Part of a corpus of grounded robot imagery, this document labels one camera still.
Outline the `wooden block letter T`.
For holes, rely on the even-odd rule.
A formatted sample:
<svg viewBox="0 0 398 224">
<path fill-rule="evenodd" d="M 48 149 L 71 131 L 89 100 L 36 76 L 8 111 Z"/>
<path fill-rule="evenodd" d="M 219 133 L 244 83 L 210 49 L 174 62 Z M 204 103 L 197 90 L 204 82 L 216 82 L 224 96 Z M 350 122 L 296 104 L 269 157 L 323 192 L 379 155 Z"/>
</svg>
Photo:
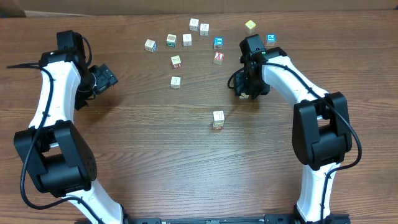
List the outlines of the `wooden block letter T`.
<svg viewBox="0 0 398 224">
<path fill-rule="evenodd" d="M 213 112 L 213 123 L 217 125 L 222 125 L 224 123 L 224 111 L 214 111 Z"/>
</svg>

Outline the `wooden block yellow letter S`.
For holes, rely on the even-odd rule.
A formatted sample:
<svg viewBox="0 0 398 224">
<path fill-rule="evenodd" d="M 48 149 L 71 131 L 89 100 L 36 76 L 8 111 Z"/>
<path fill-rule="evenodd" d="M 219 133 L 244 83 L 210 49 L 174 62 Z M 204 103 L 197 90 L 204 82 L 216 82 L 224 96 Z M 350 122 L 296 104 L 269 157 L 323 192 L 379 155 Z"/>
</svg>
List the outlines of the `wooden block yellow letter S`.
<svg viewBox="0 0 398 224">
<path fill-rule="evenodd" d="M 214 128 L 222 128 L 224 123 L 213 123 Z"/>
</svg>

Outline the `wooden block red letter U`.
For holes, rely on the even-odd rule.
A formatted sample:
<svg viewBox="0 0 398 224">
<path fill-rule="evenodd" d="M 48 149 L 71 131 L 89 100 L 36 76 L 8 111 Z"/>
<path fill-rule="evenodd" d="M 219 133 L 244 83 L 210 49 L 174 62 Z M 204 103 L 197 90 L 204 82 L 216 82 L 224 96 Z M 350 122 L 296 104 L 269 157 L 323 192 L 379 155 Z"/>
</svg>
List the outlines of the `wooden block red letter U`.
<svg viewBox="0 0 398 224">
<path fill-rule="evenodd" d="M 170 87 L 174 89 L 180 89 L 181 78 L 180 77 L 171 77 Z"/>
</svg>

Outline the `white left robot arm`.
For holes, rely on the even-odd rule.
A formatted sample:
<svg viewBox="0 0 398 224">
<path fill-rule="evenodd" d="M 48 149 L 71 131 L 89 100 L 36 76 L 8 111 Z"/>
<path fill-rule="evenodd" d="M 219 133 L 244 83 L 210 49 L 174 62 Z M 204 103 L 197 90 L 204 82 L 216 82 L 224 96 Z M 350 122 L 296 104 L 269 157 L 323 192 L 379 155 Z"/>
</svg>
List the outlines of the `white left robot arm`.
<svg viewBox="0 0 398 224">
<path fill-rule="evenodd" d="M 81 34 L 57 33 L 57 47 L 37 63 L 16 66 L 42 74 L 34 118 L 14 136 L 23 163 L 21 197 L 36 210 L 70 202 L 89 223 L 128 223 L 123 206 L 99 183 L 95 156 L 74 125 L 74 112 L 118 80 L 106 65 L 92 65 L 91 47 Z"/>
</svg>

